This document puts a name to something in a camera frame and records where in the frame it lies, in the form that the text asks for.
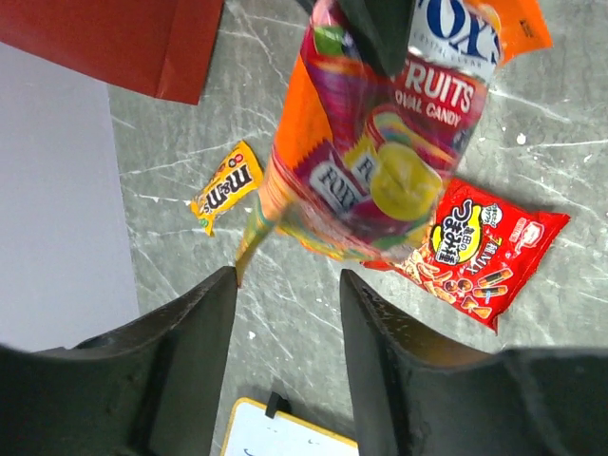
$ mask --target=red paper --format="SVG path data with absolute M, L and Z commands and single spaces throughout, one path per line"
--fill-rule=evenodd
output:
M 164 100 L 199 102 L 223 0 L 5 0 L 0 42 Z

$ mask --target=floor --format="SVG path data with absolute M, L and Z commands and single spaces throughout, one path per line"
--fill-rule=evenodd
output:
M 343 267 L 429 326 L 485 351 L 608 345 L 608 9 L 600 0 L 541 0 L 541 6 L 555 47 L 500 71 L 459 169 L 522 205 L 573 217 L 501 318 L 500 334 L 398 275 L 339 264 L 273 236 L 239 292 L 212 454 L 219 454 L 239 396 L 264 400 L 270 390 L 286 394 L 302 418 L 352 436 L 338 311 Z M 224 215 L 213 238 L 185 203 L 237 141 L 247 140 L 267 161 L 306 22 L 291 0 L 227 0 L 199 106 L 112 89 L 142 312 L 233 262 L 252 200 Z

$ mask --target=black plastic piece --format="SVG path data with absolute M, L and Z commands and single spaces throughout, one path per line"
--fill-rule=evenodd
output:
M 278 411 L 283 411 L 285 413 L 292 413 L 292 405 L 289 403 L 287 399 L 284 399 L 277 392 L 272 392 L 270 395 L 270 399 L 268 399 L 268 403 L 266 404 L 266 416 L 268 418 L 275 419 L 275 415 Z
M 363 59 L 380 73 L 403 71 L 415 0 L 338 0 Z
M 236 299 L 226 267 L 74 350 L 0 346 L 0 454 L 209 454 Z
M 352 271 L 340 304 L 361 456 L 608 454 L 607 350 L 476 351 Z
M 295 0 L 309 14 L 313 13 L 314 0 Z

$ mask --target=candy image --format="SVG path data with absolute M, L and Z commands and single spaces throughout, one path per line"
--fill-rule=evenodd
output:
M 435 286 L 433 290 L 434 294 L 441 300 L 449 304 L 454 304 L 456 302 L 456 297 L 453 294 L 446 293 L 443 288 Z
M 513 276 L 513 271 L 511 271 L 509 268 L 504 268 L 504 269 L 501 269 L 497 273 L 486 275 L 486 276 L 480 278 L 477 281 L 477 284 L 481 288 L 493 287 L 494 285 L 498 285 L 502 281 L 507 280 L 508 278 L 511 278 L 512 276 Z
M 456 290 L 458 290 L 458 285 L 456 285 L 454 280 L 448 280 L 446 283 L 444 283 L 444 289 L 449 293 L 454 293 Z
M 492 288 L 476 288 L 473 290 L 473 295 L 475 297 L 494 297 L 506 295 L 506 292 L 508 291 L 509 287 L 506 285 L 499 285 L 498 287 Z
M 473 289 L 473 284 L 471 283 L 471 281 L 467 278 L 461 278 L 458 281 L 458 289 L 461 292 L 470 292 Z
M 491 307 L 481 307 L 479 303 L 471 296 L 465 297 L 461 307 L 470 313 L 473 312 L 483 320 L 488 319 L 492 314 Z
M 393 219 L 414 221 L 431 209 L 442 191 L 442 181 L 415 151 L 387 142 L 378 151 L 370 190 L 382 212 Z

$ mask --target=orange candy bag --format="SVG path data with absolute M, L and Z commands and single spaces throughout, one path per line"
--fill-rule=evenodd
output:
M 551 38 L 534 0 L 415 0 L 392 77 L 362 60 L 333 0 L 313 10 L 237 251 L 275 228 L 336 259 L 403 261 L 480 120 L 494 71 Z

